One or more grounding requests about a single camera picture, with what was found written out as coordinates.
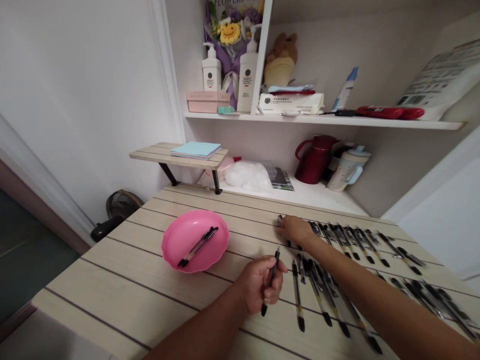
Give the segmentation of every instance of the pink box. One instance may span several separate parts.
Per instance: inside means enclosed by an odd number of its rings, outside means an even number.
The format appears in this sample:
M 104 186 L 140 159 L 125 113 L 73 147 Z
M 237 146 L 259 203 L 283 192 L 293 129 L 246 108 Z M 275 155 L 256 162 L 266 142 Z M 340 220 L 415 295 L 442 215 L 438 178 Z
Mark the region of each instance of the pink box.
M 191 113 L 217 114 L 219 108 L 230 106 L 230 94 L 221 91 L 193 91 L 186 94 Z

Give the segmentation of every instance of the red thermos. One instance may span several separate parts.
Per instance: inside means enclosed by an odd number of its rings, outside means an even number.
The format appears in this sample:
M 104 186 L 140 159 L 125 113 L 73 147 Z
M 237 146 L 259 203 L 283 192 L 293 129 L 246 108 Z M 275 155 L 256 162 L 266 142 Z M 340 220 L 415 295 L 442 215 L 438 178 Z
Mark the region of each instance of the red thermos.
M 295 156 L 300 160 L 300 163 L 296 168 L 295 178 L 305 184 L 318 184 L 332 157 L 332 146 L 339 141 L 333 136 L 314 135 L 313 140 L 305 140 L 298 145 Z M 300 158 L 300 150 L 308 143 L 311 143 L 311 146 L 305 150 Z

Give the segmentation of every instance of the red object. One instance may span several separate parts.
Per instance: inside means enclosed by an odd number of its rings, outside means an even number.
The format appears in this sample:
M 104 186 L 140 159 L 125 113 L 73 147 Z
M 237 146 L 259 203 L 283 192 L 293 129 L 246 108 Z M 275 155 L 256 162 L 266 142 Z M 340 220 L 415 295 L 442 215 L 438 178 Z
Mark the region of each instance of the red object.
M 339 141 L 333 136 L 315 135 L 312 140 L 305 140 L 298 145 L 295 156 L 300 163 L 296 168 L 295 178 L 305 184 L 318 184 L 332 158 L 332 146 Z M 311 146 L 300 158 L 300 150 L 308 143 L 311 143 Z
M 290 94 L 298 94 L 298 95 L 312 95 L 315 94 L 315 90 L 303 90 L 303 91 L 275 91 L 271 92 L 272 95 L 290 95 Z
M 403 114 L 399 117 L 400 120 L 416 120 L 425 114 L 425 110 L 419 107 L 402 107 Z
M 402 116 L 404 109 L 400 107 L 361 106 L 356 112 L 369 118 L 394 120 Z

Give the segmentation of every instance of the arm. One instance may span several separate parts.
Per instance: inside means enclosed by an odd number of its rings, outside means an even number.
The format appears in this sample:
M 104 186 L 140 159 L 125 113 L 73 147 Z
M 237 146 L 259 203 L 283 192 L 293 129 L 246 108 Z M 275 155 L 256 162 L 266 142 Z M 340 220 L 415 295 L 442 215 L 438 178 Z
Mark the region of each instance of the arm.
M 282 220 L 279 235 L 300 245 L 336 280 L 340 288 L 401 359 L 480 359 L 470 342 L 415 301 L 313 233 L 295 217 Z
M 279 261 L 272 287 L 266 287 L 275 263 L 271 255 L 250 262 L 214 303 L 163 339 L 144 360 L 225 359 L 246 317 L 260 312 L 264 300 L 278 301 L 288 270 Z

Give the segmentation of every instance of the lotion bottle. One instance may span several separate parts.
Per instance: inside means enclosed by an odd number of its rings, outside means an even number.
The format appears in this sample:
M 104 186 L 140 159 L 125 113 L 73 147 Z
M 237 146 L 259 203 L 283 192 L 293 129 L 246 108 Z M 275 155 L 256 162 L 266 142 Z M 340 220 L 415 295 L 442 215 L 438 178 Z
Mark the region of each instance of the lotion bottle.
M 261 26 L 262 24 L 257 24 L 250 27 L 251 40 L 246 46 L 246 53 L 240 56 L 240 84 L 238 85 L 238 104 L 236 106 L 236 110 L 240 113 L 250 113 L 252 109 L 252 96 L 259 59 L 255 31 Z
M 222 90 L 222 64 L 217 59 L 214 45 L 210 42 L 204 42 L 203 45 L 210 47 L 207 52 L 207 58 L 201 62 L 201 67 L 203 68 L 203 90 L 219 92 Z
M 359 71 L 359 67 L 355 66 L 353 70 L 351 71 L 350 75 L 348 75 L 348 78 L 346 79 L 345 85 L 342 86 L 340 89 L 340 93 L 338 93 L 338 96 L 335 99 L 335 103 L 333 104 L 333 107 L 331 108 L 332 112 L 336 112 L 337 110 L 343 110 L 345 109 L 345 105 L 347 104 L 347 100 L 350 97 L 350 93 L 352 92 L 352 89 L 354 88 L 355 85 L 355 79 L 357 78 L 357 72 Z

